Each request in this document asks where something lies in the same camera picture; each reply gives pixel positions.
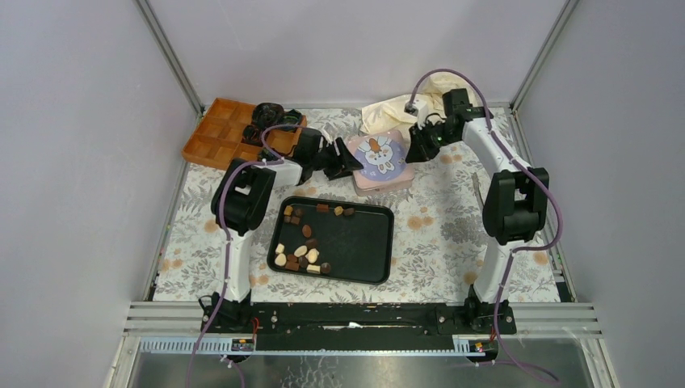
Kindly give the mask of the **cream cloth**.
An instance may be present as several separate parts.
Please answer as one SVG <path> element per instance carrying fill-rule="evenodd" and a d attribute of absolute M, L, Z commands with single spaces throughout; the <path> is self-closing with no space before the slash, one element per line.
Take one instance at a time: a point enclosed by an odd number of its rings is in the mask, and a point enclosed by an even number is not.
<path fill-rule="evenodd" d="M 473 106 L 482 106 L 482 101 L 475 89 L 462 77 L 448 72 L 438 72 L 426 78 L 418 88 L 415 98 L 419 103 L 426 105 L 428 113 L 438 113 L 441 117 L 445 117 L 443 94 L 452 89 L 462 88 L 466 89 L 468 100 Z M 361 131 L 366 134 L 375 134 L 397 129 L 405 138 L 408 138 L 408 130 L 416 122 L 415 116 L 405 112 L 405 105 L 410 97 L 411 93 L 363 107 Z"/>

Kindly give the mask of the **silver metal tray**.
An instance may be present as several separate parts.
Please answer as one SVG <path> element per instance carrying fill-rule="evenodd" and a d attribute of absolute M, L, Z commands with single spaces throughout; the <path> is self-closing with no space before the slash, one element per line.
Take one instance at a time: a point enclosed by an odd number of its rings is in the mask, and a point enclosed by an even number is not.
<path fill-rule="evenodd" d="M 364 165 L 363 170 L 377 167 L 384 174 L 386 171 L 414 168 L 406 161 L 405 139 L 396 129 L 354 137 L 347 143 L 347 148 Z"/>

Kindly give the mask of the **dark paper cup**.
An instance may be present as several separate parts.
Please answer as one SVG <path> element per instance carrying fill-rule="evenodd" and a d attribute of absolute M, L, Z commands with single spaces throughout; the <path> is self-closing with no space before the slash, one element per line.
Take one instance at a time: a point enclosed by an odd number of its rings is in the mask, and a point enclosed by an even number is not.
<path fill-rule="evenodd" d="M 242 131 L 242 143 L 262 147 L 265 143 L 267 127 L 248 124 Z"/>
<path fill-rule="evenodd" d="M 260 103 L 252 111 L 251 124 L 259 129 L 267 129 L 279 124 L 285 114 L 282 105 L 277 103 Z"/>
<path fill-rule="evenodd" d="M 304 115 L 296 109 L 286 111 L 281 120 L 282 124 L 299 125 L 302 123 Z"/>

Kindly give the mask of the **black plastic tray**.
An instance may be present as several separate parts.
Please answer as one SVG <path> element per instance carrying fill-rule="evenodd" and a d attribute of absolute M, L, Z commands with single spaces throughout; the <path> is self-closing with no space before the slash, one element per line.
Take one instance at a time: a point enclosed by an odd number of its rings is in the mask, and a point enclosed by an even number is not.
<path fill-rule="evenodd" d="M 287 274 L 380 285 L 388 280 L 394 213 L 387 207 L 290 196 L 279 206 L 266 261 Z M 311 238 L 301 232 L 312 228 Z M 293 252 L 305 245 L 302 257 Z"/>

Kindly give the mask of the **metal serving tongs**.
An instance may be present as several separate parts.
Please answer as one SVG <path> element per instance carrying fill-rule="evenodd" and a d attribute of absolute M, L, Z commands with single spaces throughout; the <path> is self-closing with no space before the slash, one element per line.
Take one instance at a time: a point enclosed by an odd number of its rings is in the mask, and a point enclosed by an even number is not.
<path fill-rule="evenodd" d="M 478 207 L 480 210 L 483 210 L 483 208 L 485 206 L 485 201 L 484 201 L 484 197 L 482 195 L 481 183 L 480 183 L 478 174 L 472 173 L 471 179 L 472 179 L 473 191 L 474 191 L 474 195 L 475 195 L 476 200 L 477 200 Z"/>

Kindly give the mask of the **orange compartment box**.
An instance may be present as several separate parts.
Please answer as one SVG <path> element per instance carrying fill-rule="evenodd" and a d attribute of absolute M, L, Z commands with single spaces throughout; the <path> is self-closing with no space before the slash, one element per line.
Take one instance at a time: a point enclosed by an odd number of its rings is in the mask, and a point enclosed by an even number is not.
<path fill-rule="evenodd" d="M 256 105 L 217 98 L 205 112 L 194 133 L 182 149 L 187 162 L 219 170 L 226 169 L 234 158 L 256 161 L 265 158 L 262 147 L 242 143 L 242 131 L 251 124 Z M 273 129 L 266 137 L 267 145 L 281 155 L 291 155 L 300 132 L 307 125 L 304 115 L 295 127 Z"/>

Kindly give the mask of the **pink grid box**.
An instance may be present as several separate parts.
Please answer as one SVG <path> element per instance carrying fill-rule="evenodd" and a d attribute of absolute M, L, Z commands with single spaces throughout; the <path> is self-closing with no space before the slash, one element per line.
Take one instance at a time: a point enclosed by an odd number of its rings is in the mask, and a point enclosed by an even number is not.
<path fill-rule="evenodd" d="M 386 171 L 384 174 L 377 167 L 353 173 L 355 192 L 358 196 L 375 196 L 410 188 L 414 177 L 414 168 L 409 167 L 402 171 Z"/>

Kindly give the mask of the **white oval chocolate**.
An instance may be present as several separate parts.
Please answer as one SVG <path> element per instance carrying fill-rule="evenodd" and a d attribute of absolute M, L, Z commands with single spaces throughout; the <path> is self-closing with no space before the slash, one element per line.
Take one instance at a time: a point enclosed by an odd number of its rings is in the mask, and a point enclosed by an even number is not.
<path fill-rule="evenodd" d="M 293 254 L 294 254 L 295 257 L 299 258 L 299 257 L 305 256 L 305 255 L 307 254 L 308 250 L 309 250 L 309 249 L 307 248 L 307 246 L 302 245 L 302 246 L 298 247 L 298 248 L 293 252 Z"/>

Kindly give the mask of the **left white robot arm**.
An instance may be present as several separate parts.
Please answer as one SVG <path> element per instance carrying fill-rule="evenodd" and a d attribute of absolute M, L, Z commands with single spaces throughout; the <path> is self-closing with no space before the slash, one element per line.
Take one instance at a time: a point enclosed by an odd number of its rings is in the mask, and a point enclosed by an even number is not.
<path fill-rule="evenodd" d="M 276 129 L 301 131 L 300 139 L 286 154 L 267 142 Z M 225 232 L 221 287 L 211 296 L 206 323 L 220 322 L 232 332 L 250 324 L 250 256 L 254 232 L 262 224 L 274 188 L 305 182 L 313 171 L 323 171 L 330 180 L 362 169 L 342 138 L 328 141 L 321 131 L 302 125 L 277 124 L 264 129 L 261 150 L 255 160 L 234 158 L 212 198 L 211 211 Z"/>

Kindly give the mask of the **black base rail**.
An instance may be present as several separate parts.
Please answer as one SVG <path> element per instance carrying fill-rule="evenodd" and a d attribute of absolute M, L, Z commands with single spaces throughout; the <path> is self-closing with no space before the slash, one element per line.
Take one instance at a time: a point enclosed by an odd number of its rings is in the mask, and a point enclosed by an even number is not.
<path fill-rule="evenodd" d="M 455 351 L 456 341 L 491 342 L 517 332 L 503 304 L 201 303 L 201 328 L 211 334 L 245 334 L 259 351 Z"/>

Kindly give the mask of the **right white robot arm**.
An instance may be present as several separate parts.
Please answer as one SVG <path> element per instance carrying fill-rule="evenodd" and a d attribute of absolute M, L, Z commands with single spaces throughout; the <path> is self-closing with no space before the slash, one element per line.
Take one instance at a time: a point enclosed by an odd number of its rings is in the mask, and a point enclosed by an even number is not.
<path fill-rule="evenodd" d="M 473 332 L 491 327 L 502 312 L 513 253 L 523 249 L 544 227 L 547 213 L 548 173 L 519 159 L 494 130 L 490 110 L 473 106 L 465 89 L 443 95 L 444 118 L 431 121 L 427 105 L 411 96 L 406 113 L 415 116 L 410 128 L 408 163 L 427 162 L 441 149 L 462 142 L 490 176 L 481 207 L 481 219 L 490 237 L 484 267 L 469 289 L 463 320 Z"/>

